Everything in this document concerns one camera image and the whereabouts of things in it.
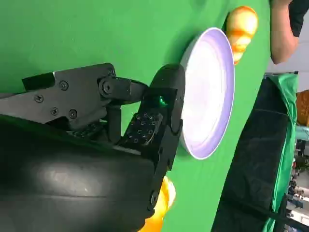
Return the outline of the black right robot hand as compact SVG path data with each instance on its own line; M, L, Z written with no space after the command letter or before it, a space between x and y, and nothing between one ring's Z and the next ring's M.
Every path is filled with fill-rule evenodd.
M3 232L136 232L155 213L180 134L185 72L150 85L110 63L23 79L0 96Z

